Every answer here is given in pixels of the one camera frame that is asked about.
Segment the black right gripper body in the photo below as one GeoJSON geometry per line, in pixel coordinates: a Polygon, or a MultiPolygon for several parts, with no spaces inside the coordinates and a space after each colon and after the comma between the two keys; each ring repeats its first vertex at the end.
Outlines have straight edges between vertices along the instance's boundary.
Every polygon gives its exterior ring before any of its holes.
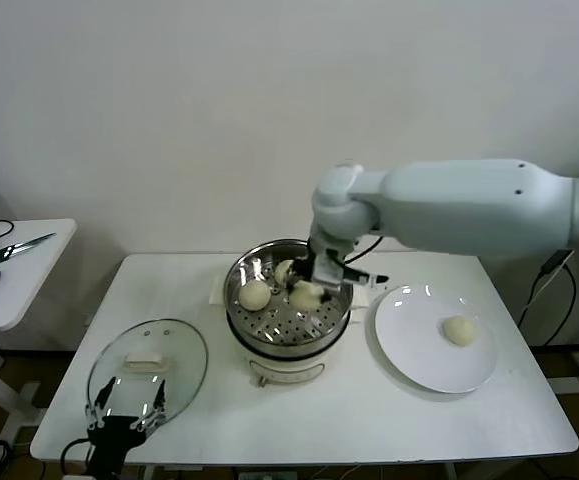
{"type": "Polygon", "coordinates": [[[290,284],[295,285],[298,281],[312,280],[317,253],[314,251],[313,241],[307,240],[305,253],[296,257],[290,267],[290,284]]]}

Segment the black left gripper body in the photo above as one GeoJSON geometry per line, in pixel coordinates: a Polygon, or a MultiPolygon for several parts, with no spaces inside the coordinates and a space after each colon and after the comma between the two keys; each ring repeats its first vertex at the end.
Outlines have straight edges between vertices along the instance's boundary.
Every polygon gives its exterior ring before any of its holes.
{"type": "Polygon", "coordinates": [[[111,415],[88,432],[94,447],[88,462],[87,474],[95,479],[117,479],[124,467],[128,452],[147,440],[142,426],[134,426],[135,416],[111,415]]]}

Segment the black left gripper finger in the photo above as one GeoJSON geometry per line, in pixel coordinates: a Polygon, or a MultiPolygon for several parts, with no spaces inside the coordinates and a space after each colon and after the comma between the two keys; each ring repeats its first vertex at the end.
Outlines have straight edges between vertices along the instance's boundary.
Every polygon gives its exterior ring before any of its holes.
{"type": "Polygon", "coordinates": [[[138,420],[131,424],[133,430],[154,431],[165,421],[165,386],[166,380],[162,379],[151,406],[138,420]]]}
{"type": "Polygon", "coordinates": [[[101,428],[103,426],[106,404],[115,384],[116,378],[110,378],[109,381],[98,391],[94,400],[87,403],[85,413],[88,422],[88,430],[94,430],[95,428],[101,428]]]}

